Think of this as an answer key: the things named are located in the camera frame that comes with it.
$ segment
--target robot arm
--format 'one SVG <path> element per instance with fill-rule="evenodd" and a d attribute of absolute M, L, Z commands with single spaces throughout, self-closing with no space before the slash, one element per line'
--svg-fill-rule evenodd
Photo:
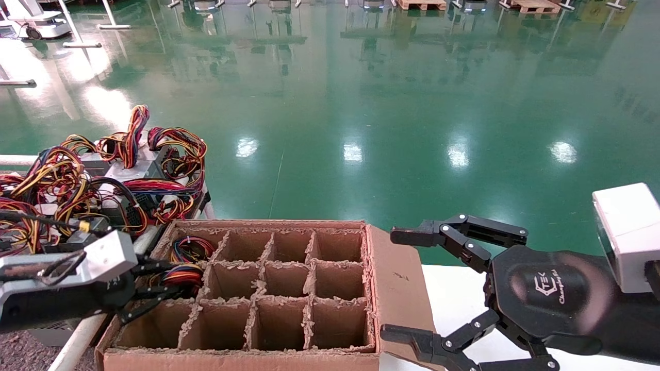
<path fill-rule="evenodd" d="M 639 187 L 625 189 L 614 198 L 624 199 L 630 192 L 640 202 L 650 202 L 658 213 L 626 215 L 636 210 L 630 197 L 621 201 L 624 207 L 617 206 L 612 195 L 607 203 L 594 193 L 599 222 L 605 226 L 600 237 L 608 258 L 538 252 L 525 246 L 526 229 L 467 215 L 425 220 L 413 229 L 393 228 L 391 240 L 396 244 L 439 245 L 475 271 L 486 272 L 488 309 L 446 337 L 384 324 L 381 338 L 410 344 L 419 360 L 441 364 L 449 371 L 559 370 L 547 347 L 660 364 L 660 302 L 652 293 L 660 287 L 660 256 L 649 240 L 651 231 L 660 225 L 654 219 L 660 208 L 652 195 L 651 200 L 639 197 Z M 492 257 L 477 241 L 506 250 Z M 637 289 L 630 292 L 629 287 Z M 463 351 L 495 328 L 531 358 L 482 364 L 467 358 Z"/>
<path fill-rule="evenodd" d="M 135 255 L 131 237 L 112 231 L 74 253 L 0 258 L 0 333 L 100 313 L 117 314 L 126 324 L 177 298 L 183 288 L 137 288 L 135 280 L 174 265 Z M 147 300 L 132 312 L 133 300 Z"/>

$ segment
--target cardboard box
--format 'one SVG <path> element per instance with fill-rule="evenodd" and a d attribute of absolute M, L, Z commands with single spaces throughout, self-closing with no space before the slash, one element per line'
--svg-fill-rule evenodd
<path fill-rule="evenodd" d="M 199 236 L 218 245 L 197 298 L 168 300 L 96 348 L 99 371 L 371 370 L 382 323 L 434 330 L 417 251 L 359 221 L 181 220 L 152 256 Z M 422 364 L 434 370 L 441 366 Z"/>

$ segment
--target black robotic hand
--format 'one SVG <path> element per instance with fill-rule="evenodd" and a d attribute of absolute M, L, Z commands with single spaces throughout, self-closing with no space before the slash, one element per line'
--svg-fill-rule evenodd
<path fill-rule="evenodd" d="M 546 348 L 660 363 L 660 302 L 652 293 L 624 294 L 604 257 L 538 252 L 525 246 L 524 228 L 458 215 L 425 220 L 418 228 L 393 228 L 391 241 L 441 246 L 482 273 L 488 310 L 442 337 L 385 324 L 384 340 L 410 343 L 419 360 L 449 371 L 559 370 Z M 506 250 L 492 257 L 477 242 Z M 463 351 L 494 328 L 531 358 L 476 364 Z"/>

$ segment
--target green epoxy floor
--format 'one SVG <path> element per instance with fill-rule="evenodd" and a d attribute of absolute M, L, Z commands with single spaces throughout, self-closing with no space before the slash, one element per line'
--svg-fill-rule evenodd
<path fill-rule="evenodd" d="M 167 3 L 118 1 L 133 25 L 121 32 L 95 28 L 100 3 L 69 5 L 85 42 L 103 44 L 87 56 L 0 40 L 4 72 L 38 83 L 0 88 L 0 153 L 96 139 L 148 104 L 150 125 L 208 142 L 217 217 L 389 229 L 469 213 L 528 228 L 540 250 L 600 252 L 594 190 L 647 182 L 660 196 L 656 1 L 610 18 L 582 1 L 550 19 L 494 1 L 476 16 Z"/>

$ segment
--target gray floor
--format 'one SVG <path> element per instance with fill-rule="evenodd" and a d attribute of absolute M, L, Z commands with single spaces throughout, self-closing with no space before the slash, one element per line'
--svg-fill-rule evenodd
<path fill-rule="evenodd" d="M 59 347 L 45 347 L 26 331 L 0 335 L 0 370 L 47 370 L 59 353 Z M 88 349 L 75 371 L 94 370 L 94 353 Z"/>

